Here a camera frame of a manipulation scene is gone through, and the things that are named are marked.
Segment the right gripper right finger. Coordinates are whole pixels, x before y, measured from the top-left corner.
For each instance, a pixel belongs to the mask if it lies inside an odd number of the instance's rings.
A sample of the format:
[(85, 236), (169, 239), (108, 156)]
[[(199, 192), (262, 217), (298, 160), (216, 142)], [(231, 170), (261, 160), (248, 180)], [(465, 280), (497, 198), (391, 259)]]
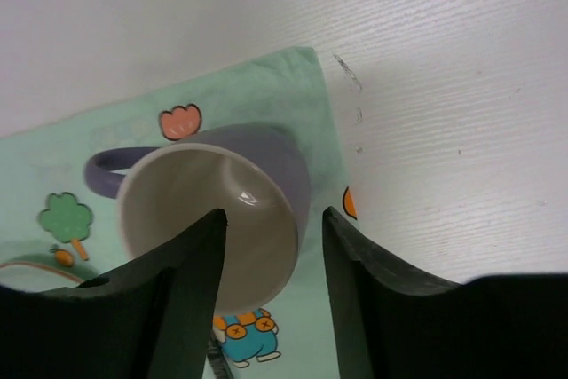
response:
[(457, 283), (417, 268), (369, 240), (337, 209), (322, 214), (322, 244), (342, 378), (426, 378), (422, 351), (402, 304)]

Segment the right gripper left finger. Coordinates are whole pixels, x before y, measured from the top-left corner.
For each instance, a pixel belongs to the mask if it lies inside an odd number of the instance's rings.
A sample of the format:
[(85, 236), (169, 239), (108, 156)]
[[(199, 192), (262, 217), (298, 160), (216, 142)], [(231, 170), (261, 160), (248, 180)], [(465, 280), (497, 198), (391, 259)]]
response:
[(87, 280), (95, 315), (82, 378), (200, 378), (225, 258), (213, 209), (156, 249)]

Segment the mint green cartoon placemat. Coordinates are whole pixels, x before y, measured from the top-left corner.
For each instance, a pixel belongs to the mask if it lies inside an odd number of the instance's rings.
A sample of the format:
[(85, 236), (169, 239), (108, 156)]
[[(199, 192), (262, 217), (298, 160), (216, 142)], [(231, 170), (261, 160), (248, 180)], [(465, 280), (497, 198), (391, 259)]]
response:
[(277, 332), (230, 342), (238, 378), (339, 375), (322, 251), (321, 217), (347, 188), (327, 86), (316, 52), (288, 48), (135, 99), (3, 138), (1, 282), (43, 291), (72, 287), (126, 261), (113, 201), (83, 182), (107, 149), (164, 146), (176, 134), (263, 122), (288, 131), (311, 176), (310, 219), (285, 289), (265, 309)]

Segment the purple ceramic mug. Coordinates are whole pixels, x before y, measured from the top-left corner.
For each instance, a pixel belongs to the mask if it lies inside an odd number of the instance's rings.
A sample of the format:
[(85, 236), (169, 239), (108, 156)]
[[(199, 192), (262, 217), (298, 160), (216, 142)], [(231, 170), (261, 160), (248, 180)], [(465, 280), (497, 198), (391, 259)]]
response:
[(219, 315), (269, 303), (296, 268), (311, 178), (296, 138), (282, 126), (232, 124), (162, 147), (109, 149), (85, 163), (83, 179), (114, 200), (118, 233), (133, 259), (217, 215), (225, 233)]

